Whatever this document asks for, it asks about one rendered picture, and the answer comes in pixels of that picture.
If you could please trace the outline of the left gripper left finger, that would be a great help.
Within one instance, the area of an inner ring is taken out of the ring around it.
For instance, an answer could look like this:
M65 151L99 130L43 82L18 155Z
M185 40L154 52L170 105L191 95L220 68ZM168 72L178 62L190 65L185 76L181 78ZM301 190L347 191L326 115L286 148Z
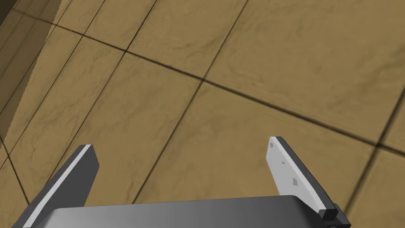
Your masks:
M49 220L55 210L84 207L98 169L94 147L91 144L78 146L12 228L38 228Z

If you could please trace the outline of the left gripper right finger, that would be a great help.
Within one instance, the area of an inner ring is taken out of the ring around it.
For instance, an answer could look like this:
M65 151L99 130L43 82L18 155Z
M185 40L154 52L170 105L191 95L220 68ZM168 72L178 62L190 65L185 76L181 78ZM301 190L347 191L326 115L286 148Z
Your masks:
M338 209L283 137L270 137L266 160L280 195L298 197L322 220L334 220Z

